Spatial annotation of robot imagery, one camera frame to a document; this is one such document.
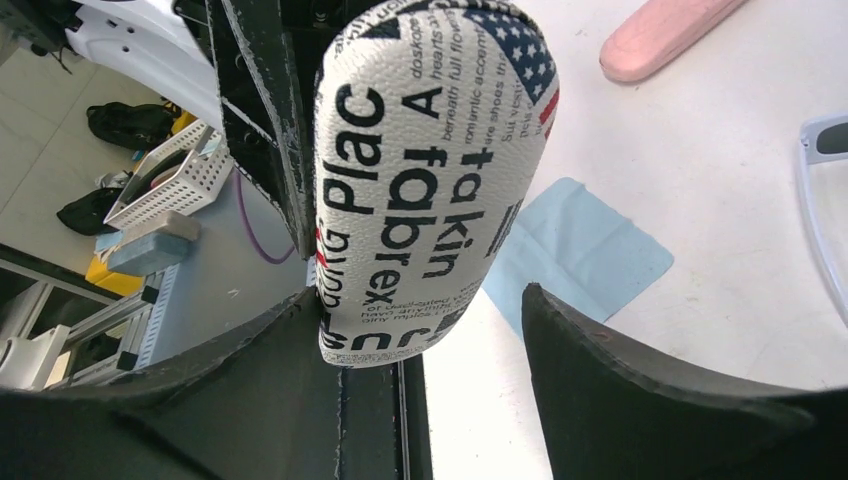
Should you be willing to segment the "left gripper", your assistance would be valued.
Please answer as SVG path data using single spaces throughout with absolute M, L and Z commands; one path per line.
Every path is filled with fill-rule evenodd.
M 397 68 L 406 1 L 209 1 L 230 154 L 281 214 L 298 255 L 316 251 L 314 169 L 298 73 Z

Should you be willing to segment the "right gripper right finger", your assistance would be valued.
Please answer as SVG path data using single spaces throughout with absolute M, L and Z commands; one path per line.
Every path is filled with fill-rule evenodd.
M 557 479 L 843 479 L 847 392 L 680 360 L 528 285 L 522 329 Z

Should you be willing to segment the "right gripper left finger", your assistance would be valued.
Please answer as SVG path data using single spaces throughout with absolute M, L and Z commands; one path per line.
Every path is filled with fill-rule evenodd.
M 313 289 L 102 386 L 1 395 L 5 479 L 332 479 Z

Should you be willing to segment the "white frame sunglasses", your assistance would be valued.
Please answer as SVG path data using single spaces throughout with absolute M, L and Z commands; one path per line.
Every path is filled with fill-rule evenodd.
M 812 259 L 840 320 L 847 322 L 847 114 L 804 122 L 795 183 Z

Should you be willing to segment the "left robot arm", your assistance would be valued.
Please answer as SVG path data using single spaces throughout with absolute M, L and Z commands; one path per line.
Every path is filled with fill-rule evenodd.
M 5 1 L 8 44 L 79 55 L 162 94 L 209 127 L 315 250 L 317 83 L 410 91 L 409 58 L 377 37 L 394 1 Z

